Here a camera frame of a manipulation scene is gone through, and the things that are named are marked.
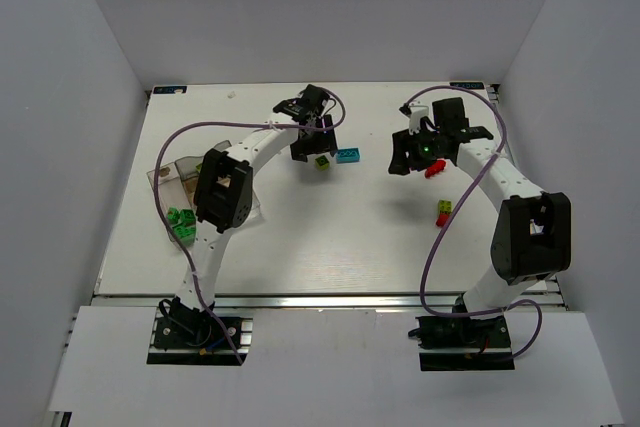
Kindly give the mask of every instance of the blue block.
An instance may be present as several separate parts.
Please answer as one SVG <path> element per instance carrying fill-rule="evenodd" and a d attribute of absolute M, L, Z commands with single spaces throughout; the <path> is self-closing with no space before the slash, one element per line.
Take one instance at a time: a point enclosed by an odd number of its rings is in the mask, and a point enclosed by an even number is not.
<path fill-rule="evenodd" d="M 336 154 L 336 162 L 338 164 L 348 164 L 351 162 L 360 162 L 360 151 L 357 148 L 340 149 Z"/>

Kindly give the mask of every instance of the blue wire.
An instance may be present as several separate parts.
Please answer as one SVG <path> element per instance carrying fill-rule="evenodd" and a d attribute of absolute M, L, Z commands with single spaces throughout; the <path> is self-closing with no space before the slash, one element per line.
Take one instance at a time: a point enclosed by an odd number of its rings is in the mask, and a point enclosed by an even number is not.
<path fill-rule="evenodd" d="M 224 337 L 221 339 L 218 339 L 213 344 L 209 345 L 208 347 L 205 347 L 204 350 L 206 350 L 207 352 L 211 352 L 214 347 L 217 347 L 218 345 L 220 345 L 224 340 L 225 340 Z"/>

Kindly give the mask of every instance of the red object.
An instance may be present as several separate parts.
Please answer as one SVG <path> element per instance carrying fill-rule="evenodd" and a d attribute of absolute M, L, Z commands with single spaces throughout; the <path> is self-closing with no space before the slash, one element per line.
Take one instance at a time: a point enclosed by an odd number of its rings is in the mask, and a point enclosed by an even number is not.
<path fill-rule="evenodd" d="M 438 220 L 436 220 L 436 225 L 438 227 L 444 227 L 444 224 L 447 223 L 447 220 L 449 220 L 449 214 L 440 214 L 438 216 Z"/>
<path fill-rule="evenodd" d="M 439 174 L 444 170 L 446 166 L 447 166 L 446 161 L 442 159 L 436 160 L 431 167 L 427 167 L 427 170 L 424 171 L 424 178 L 429 179 L 434 175 Z"/>

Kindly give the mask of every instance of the green block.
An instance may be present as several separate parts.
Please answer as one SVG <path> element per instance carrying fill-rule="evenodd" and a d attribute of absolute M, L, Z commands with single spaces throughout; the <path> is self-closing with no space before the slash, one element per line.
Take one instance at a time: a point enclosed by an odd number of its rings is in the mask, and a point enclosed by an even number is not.
<path fill-rule="evenodd" d="M 169 225 L 177 225 L 180 223 L 180 211 L 174 207 L 171 207 L 167 212 L 167 220 Z"/>
<path fill-rule="evenodd" d="M 438 213 L 440 214 L 451 214 L 451 201 L 450 200 L 440 200 L 438 201 Z"/>
<path fill-rule="evenodd" d="M 329 159 L 327 159 L 325 155 L 321 155 L 320 157 L 318 157 L 315 161 L 315 164 L 316 164 L 316 169 L 318 170 L 327 170 L 331 165 L 329 163 Z"/>
<path fill-rule="evenodd" d="M 185 227 L 196 223 L 196 216 L 191 209 L 184 209 L 180 211 L 180 223 Z"/>
<path fill-rule="evenodd" d="M 178 236 L 178 238 L 185 245 L 193 244 L 193 241 L 196 238 L 196 227 L 185 227 L 184 225 L 176 225 L 173 228 L 173 231 Z"/>

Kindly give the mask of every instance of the wall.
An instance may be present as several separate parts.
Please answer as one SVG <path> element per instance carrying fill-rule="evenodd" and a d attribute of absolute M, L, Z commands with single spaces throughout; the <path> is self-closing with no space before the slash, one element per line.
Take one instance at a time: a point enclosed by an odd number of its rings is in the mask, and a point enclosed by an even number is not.
<path fill-rule="evenodd" d="M 144 93 L 95 0 L 0 0 L 0 412 L 40 425 L 90 299 Z"/>
<path fill-rule="evenodd" d="M 639 32 L 638 0 L 547 0 L 501 90 L 523 170 L 572 200 L 561 285 L 587 313 L 629 426 L 640 425 Z"/>
<path fill-rule="evenodd" d="M 544 0 L 97 0 L 154 83 L 501 80 Z"/>

